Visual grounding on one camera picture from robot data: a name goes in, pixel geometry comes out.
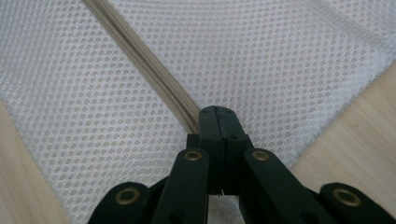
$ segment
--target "mesh hamper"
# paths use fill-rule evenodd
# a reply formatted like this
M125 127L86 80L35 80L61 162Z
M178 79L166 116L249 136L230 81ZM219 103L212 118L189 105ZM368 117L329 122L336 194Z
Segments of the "mesh hamper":
M396 56L394 1L109 0L190 98L292 166ZM0 4L0 99L72 223L169 174L187 132L78 0ZM209 223L243 223L211 197Z

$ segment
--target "zipper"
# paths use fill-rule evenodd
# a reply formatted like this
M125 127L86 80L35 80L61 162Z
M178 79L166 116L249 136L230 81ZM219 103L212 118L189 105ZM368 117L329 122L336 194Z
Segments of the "zipper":
M198 133L199 108L107 0L83 0L188 133Z

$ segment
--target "light wood surface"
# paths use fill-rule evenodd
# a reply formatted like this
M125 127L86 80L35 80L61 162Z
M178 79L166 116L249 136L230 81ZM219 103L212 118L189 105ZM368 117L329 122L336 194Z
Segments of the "light wood surface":
M0 223L67 223L0 102Z
M353 186L396 217L396 63L319 135L292 167L306 187Z
M396 64L366 89L292 167L315 191L356 187L396 217ZM0 223L67 223L0 102Z

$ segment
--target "white fabric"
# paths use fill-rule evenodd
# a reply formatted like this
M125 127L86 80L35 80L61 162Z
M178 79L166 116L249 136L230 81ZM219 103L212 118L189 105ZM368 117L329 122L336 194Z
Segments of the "white fabric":
M71 223L119 183L169 174L187 133L84 4L10 0L0 15L0 98Z
M394 1L109 2L198 106L235 110L288 166L396 55Z
M394 60L394 2L370 2L111 0L198 106L287 165ZM0 98L72 223L169 173L185 131L82 3L8 0L0 20ZM241 223L235 202L211 223Z

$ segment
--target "brass grommet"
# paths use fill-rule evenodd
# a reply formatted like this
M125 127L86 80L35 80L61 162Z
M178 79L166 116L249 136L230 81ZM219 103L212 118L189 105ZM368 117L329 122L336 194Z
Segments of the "brass grommet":
M350 199L343 197L342 194L346 194ZM361 199L355 193L347 189L334 189L332 191L332 196L337 199L340 203L346 204L348 206L357 207L361 205Z
M120 205L134 203L140 196L140 192L136 188L126 188L120 190L116 195L116 202Z
M270 155L263 151L254 151L251 156L258 161L267 161L270 159Z
M197 151L189 151L184 157L189 161L198 161L202 158L202 154Z

